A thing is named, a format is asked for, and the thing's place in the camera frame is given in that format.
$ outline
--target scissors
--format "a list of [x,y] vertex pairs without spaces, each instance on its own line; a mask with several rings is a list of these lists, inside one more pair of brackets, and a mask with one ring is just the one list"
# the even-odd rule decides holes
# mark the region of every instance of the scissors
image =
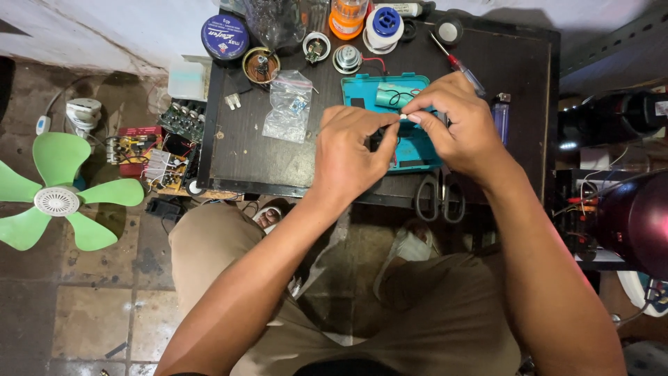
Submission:
[[[453,195],[452,187],[454,185],[458,186],[460,192],[462,191],[461,186],[455,181],[454,176],[452,176],[451,173],[448,174],[448,176],[444,176],[443,171],[438,169],[438,172],[427,174],[415,193],[415,214],[417,214],[417,217],[426,222],[433,222],[437,220],[439,214],[442,214],[446,222],[460,223],[462,218],[464,218],[466,199],[464,198],[464,195],[461,195],[460,201],[451,199],[450,196]],[[431,217],[426,217],[422,210],[420,210],[420,197],[422,196],[422,191],[425,187],[430,187],[432,192],[430,195],[430,201],[433,203]],[[455,218],[450,217],[450,202],[459,203],[459,210],[455,212]]]

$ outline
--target black table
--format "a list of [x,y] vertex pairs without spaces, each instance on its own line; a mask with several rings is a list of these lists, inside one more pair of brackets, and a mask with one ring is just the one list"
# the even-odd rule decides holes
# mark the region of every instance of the black table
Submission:
[[[427,31],[442,12],[433,12],[418,22],[417,37],[400,43],[381,56],[391,76],[415,72],[431,81],[452,72],[445,55]],[[498,93],[512,95],[507,148],[522,165],[545,208],[552,206],[554,155],[556,151],[560,35],[555,31],[519,27],[477,17],[461,17],[465,28],[452,52],[475,73],[487,91],[487,100]],[[366,57],[361,36],[341,41],[328,35],[332,50],[350,43]],[[285,70],[305,67],[300,52],[281,58]],[[365,62],[358,74],[381,76],[378,61]],[[255,88],[240,95],[241,108],[232,111],[223,98],[235,93],[225,70],[214,65],[198,185],[207,189],[302,197],[313,177],[315,139],[326,107],[342,104],[341,79],[330,56],[302,74],[320,94],[311,97],[307,139],[303,144],[262,136],[265,116],[271,110],[269,93]],[[215,135],[222,132],[223,137]],[[411,207],[422,174],[384,177],[358,202]],[[469,202],[484,202],[475,189],[464,188]]]

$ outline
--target hand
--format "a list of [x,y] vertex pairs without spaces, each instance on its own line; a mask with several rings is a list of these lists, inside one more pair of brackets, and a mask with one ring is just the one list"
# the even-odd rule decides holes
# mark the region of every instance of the hand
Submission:
[[[433,106],[445,112],[450,127],[421,110]],[[469,175],[483,187],[499,172],[516,165],[498,135],[487,103],[476,96],[461,72],[439,78],[401,109],[429,134],[438,155],[449,168]]]
[[[369,152],[365,139],[386,125],[390,127],[378,150]],[[320,127],[311,189],[348,206],[389,169],[397,144],[399,115],[334,106],[325,110]]]

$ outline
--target electric fan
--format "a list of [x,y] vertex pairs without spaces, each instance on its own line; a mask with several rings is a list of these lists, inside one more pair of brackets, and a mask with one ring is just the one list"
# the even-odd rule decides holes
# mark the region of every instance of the electric fan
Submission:
[[45,186],[12,171],[0,161],[0,201],[33,202],[35,207],[0,218],[0,240],[25,251],[37,243],[51,217],[65,217],[74,228],[74,241],[83,251],[94,251],[118,241],[114,233],[77,212],[82,203],[135,206],[144,190],[135,179],[120,179],[79,192],[72,186],[79,167],[90,156],[90,145],[68,133],[47,132],[33,143],[33,160]]

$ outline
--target orange bottle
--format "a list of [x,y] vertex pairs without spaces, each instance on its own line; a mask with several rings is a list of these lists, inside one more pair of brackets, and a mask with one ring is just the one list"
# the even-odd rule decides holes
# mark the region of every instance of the orange bottle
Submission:
[[329,28],[339,39],[348,40],[358,36],[364,28],[364,16],[369,0],[331,0]]

